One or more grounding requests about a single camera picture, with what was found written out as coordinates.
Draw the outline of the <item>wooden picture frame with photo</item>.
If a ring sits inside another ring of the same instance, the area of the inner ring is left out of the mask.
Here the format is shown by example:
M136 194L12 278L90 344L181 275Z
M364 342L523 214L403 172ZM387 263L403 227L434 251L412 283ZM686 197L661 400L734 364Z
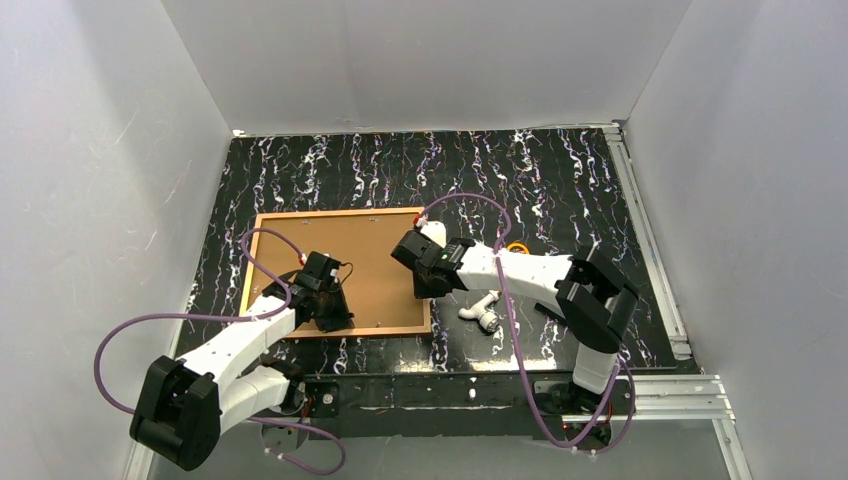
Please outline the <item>wooden picture frame with photo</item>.
M430 334L430 303L414 296L411 272L391 257L420 211L397 207L259 214L257 227L285 235L306 254L324 253L345 264L340 277L345 280L343 292L354 314L353 326L322 333L309 322L287 338Z

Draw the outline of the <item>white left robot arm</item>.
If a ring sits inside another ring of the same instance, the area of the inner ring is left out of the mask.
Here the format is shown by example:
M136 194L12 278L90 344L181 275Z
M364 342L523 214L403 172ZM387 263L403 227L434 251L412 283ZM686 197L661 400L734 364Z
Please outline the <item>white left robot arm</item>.
M247 319L205 344L148 368L130 436L191 471L230 428L268 410L304 412L309 403L302 370L270 360L270 346L312 322L326 331L353 324L338 272L342 262L311 252L299 270L279 276L248 308Z

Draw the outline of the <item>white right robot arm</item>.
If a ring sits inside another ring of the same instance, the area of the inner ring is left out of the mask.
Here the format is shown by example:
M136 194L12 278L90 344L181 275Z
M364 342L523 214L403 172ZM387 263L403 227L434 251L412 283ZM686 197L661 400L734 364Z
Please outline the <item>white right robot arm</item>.
M411 271L418 299L483 291L484 297L459 309L458 316L487 332L497 328L493 303L507 294L533 300L536 310L556 319L578 341L572 378L559 404L569 411L599 406L640 294L597 248L555 256L494 251L470 239L444 241L420 228L407 231L391 256Z

